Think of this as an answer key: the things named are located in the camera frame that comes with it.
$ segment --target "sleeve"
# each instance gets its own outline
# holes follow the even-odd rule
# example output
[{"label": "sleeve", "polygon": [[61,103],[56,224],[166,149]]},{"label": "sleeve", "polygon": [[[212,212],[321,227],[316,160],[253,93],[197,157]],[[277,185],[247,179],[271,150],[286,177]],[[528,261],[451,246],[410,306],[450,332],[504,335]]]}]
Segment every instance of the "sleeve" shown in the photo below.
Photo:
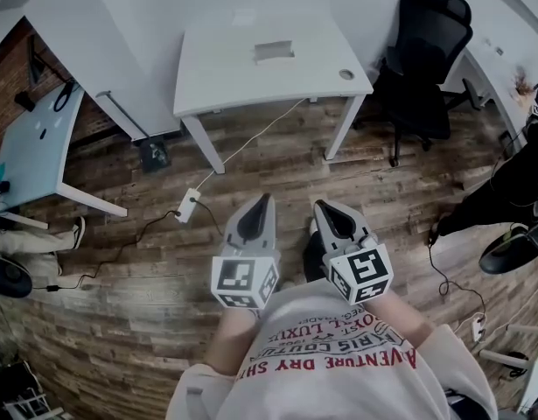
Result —
[{"label": "sleeve", "polygon": [[165,419],[214,420],[233,385],[233,376],[217,374],[205,364],[195,364],[181,375]]},{"label": "sleeve", "polygon": [[480,404],[490,418],[498,418],[496,400],[479,364],[461,339],[441,325],[418,347],[444,390],[454,390]]}]

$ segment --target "brick wall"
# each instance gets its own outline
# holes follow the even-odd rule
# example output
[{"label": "brick wall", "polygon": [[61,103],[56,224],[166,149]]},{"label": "brick wall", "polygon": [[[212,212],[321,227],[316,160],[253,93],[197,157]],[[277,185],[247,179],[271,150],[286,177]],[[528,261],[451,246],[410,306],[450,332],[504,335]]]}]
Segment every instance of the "brick wall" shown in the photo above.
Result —
[{"label": "brick wall", "polygon": [[[37,85],[29,88],[27,40],[32,34],[36,34],[35,51],[51,67],[58,70],[64,78],[70,78],[70,73],[37,36],[29,22],[25,18],[20,20],[0,45],[0,144],[6,128],[24,112],[24,109],[14,102],[14,96],[17,93],[25,90],[30,98],[37,102],[42,96],[62,83],[46,67]],[[101,111],[91,98],[85,95],[74,125],[73,141],[112,126],[115,126],[113,121]]]}]

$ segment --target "light blue desk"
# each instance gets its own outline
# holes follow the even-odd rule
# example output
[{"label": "light blue desk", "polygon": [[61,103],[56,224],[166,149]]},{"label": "light blue desk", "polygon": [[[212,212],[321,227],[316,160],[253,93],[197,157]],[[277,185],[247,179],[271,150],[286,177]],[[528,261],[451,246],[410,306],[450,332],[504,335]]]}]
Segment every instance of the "light blue desk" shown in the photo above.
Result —
[{"label": "light blue desk", "polygon": [[[26,110],[4,134],[0,148],[0,180],[10,182],[10,191],[0,197],[0,215],[11,219],[7,209],[60,194],[109,214],[127,216],[126,208],[63,182],[68,145],[84,96],[84,91],[78,87],[65,107],[55,112],[53,106],[63,87],[54,89],[39,100],[32,112]],[[34,225],[34,221],[25,223]]]}]

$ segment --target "power plug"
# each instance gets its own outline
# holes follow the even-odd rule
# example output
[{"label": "power plug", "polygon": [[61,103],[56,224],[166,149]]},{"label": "power plug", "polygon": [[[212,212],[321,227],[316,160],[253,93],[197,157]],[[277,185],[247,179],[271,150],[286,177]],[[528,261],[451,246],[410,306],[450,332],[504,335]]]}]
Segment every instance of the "power plug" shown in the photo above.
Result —
[{"label": "power plug", "polygon": [[184,224],[188,222],[193,210],[197,206],[197,200],[199,200],[199,198],[200,193],[194,188],[189,188],[179,205],[178,211],[175,212],[175,219]]},{"label": "power plug", "polygon": [[485,326],[483,324],[484,321],[485,318],[475,318],[472,320],[472,340],[474,340],[475,342],[480,342],[480,340],[482,340],[483,334],[485,334]]}]

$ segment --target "white sweatshirt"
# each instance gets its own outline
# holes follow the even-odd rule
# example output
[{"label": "white sweatshirt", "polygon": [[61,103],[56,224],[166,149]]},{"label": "white sweatshirt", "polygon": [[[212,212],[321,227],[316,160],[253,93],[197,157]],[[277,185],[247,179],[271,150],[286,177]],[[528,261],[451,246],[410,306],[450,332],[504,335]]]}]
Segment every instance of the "white sweatshirt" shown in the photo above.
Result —
[{"label": "white sweatshirt", "polygon": [[454,418],[453,389],[498,418],[485,375],[447,325],[418,349],[325,280],[274,294],[235,377],[183,373],[168,420]]}]

